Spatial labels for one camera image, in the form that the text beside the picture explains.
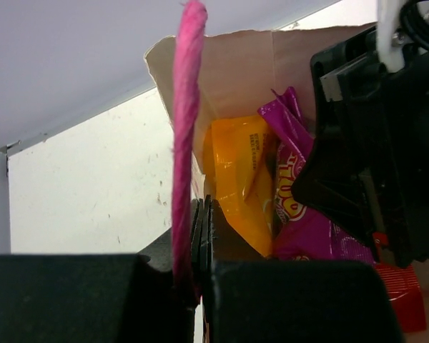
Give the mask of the orange snack bag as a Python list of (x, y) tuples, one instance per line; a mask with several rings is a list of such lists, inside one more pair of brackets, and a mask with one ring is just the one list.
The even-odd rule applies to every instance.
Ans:
[(277, 137), (259, 115), (218, 119), (204, 139), (203, 170), (228, 224), (260, 255), (272, 254)]

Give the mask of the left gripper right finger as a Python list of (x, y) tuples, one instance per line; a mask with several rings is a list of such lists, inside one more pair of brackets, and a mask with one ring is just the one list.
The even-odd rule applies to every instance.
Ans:
[(360, 262), (258, 254), (216, 200), (202, 215), (206, 342), (401, 342), (378, 273)]

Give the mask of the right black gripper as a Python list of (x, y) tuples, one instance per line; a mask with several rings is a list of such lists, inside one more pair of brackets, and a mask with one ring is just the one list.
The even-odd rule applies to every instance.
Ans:
[(292, 186), (296, 200), (405, 268), (429, 259), (429, 53), (405, 47), (405, 67), (378, 60), (361, 29), (310, 61), (315, 142)]

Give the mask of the pink and tan paper bag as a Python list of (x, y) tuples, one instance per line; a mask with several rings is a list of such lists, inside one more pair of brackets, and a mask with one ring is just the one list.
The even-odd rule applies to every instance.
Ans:
[[(315, 117), (315, 99), (310, 81), (310, 57), (323, 48), (360, 33), (377, 20), (376, 1), (338, 1), (311, 13), (311, 24), (300, 24), (291, 31), (243, 30), (204, 39), (200, 114), (195, 124), (192, 162), (192, 194), (211, 193), (205, 181), (202, 147), (211, 121), (255, 114), (272, 100), (272, 92), (295, 86), (307, 119)], [(166, 37), (145, 54), (149, 74), (157, 86), (169, 118), (173, 122), (173, 81), (175, 38)], [(278, 71), (290, 76), (274, 75)], [(429, 262), (415, 263), (418, 279), (429, 291)], [(425, 295), (428, 329), (406, 334), (407, 342), (429, 342), (429, 295)]]

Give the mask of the magenta snack pack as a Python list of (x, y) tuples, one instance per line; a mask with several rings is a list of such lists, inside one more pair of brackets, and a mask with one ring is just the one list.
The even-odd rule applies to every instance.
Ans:
[(292, 185), (304, 167), (314, 139), (304, 123), (295, 88), (258, 109), (280, 140), (276, 153), (272, 255), (279, 260), (353, 260), (374, 265), (369, 248), (317, 210), (297, 202)]

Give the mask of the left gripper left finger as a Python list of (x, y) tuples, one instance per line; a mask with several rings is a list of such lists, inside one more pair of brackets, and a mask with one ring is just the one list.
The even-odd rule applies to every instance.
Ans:
[(132, 254), (0, 255), (0, 342), (192, 342), (170, 239)]

